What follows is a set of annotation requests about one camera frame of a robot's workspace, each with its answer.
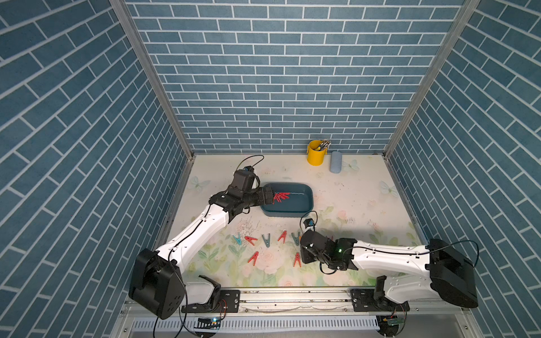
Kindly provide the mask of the red clothespin row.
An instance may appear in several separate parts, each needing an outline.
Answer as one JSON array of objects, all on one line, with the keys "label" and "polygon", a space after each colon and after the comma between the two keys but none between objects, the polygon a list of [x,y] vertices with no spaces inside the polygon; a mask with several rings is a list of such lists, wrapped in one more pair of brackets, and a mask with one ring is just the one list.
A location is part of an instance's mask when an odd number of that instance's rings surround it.
[{"label": "red clothespin row", "polygon": [[259,252],[255,252],[255,253],[252,255],[252,257],[248,260],[248,263],[252,263],[252,265],[255,266],[258,257],[259,257]]},{"label": "red clothespin row", "polygon": [[295,258],[294,258],[294,263],[293,263],[293,266],[298,266],[298,267],[301,267],[301,256],[300,256],[300,253],[297,252],[295,254]]}]

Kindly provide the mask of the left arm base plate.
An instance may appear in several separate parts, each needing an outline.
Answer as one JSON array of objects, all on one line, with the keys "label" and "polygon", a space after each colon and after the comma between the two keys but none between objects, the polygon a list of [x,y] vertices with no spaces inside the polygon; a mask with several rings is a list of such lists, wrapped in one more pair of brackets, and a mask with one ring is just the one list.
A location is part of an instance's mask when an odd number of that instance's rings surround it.
[{"label": "left arm base plate", "polygon": [[221,290],[211,296],[205,304],[192,303],[182,306],[182,313],[237,313],[240,305],[239,290]]}]

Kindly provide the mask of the dark teal clothespin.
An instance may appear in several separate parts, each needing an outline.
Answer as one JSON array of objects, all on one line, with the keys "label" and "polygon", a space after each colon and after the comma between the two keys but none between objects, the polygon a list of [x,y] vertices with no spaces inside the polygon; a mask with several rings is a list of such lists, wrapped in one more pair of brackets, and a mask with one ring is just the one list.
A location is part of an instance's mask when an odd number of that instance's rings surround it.
[{"label": "dark teal clothespin", "polygon": [[291,236],[293,238],[294,244],[296,246],[299,246],[300,245],[300,239],[301,239],[301,232],[292,233]]}]

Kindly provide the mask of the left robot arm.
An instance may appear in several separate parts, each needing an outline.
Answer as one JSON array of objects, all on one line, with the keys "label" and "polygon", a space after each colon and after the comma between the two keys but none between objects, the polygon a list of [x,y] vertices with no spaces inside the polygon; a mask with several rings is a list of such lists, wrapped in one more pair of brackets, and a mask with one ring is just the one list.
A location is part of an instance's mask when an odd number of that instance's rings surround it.
[{"label": "left robot arm", "polygon": [[274,202],[273,190],[260,183],[252,166],[236,170],[228,188],[214,194],[179,235],[154,251],[143,249],[135,259],[128,296],[162,320],[182,306],[215,310],[221,285],[203,275],[186,281],[182,274],[203,246],[237,215]]}]

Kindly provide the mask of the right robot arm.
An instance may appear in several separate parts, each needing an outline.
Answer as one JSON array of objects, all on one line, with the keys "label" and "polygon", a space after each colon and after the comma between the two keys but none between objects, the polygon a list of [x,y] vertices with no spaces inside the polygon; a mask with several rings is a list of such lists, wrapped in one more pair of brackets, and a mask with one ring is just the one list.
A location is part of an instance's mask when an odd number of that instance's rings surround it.
[{"label": "right robot arm", "polygon": [[368,309],[408,309],[408,302],[441,299],[477,308],[473,262],[441,239],[427,245],[388,246],[339,238],[309,229],[300,239],[303,263],[319,262],[331,272],[363,270],[376,278]]}]

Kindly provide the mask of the dark teal storage box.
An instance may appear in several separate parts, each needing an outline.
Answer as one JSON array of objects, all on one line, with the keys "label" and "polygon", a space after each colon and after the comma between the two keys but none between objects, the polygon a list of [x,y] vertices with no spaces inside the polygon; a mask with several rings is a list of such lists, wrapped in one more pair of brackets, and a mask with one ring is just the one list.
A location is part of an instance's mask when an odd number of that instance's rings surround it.
[{"label": "dark teal storage box", "polygon": [[268,217],[300,218],[314,208],[314,196],[310,186],[301,183],[267,183],[275,193],[289,193],[286,199],[261,206]]}]

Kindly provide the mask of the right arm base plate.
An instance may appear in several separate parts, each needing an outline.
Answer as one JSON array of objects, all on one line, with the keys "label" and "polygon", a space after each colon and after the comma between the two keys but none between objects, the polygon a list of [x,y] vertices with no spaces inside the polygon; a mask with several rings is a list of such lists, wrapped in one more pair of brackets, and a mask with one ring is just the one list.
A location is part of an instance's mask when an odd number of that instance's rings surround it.
[{"label": "right arm base plate", "polygon": [[409,311],[409,303],[394,303],[387,299],[382,292],[374,289],[349,290],[354,312],[389,312]]}]

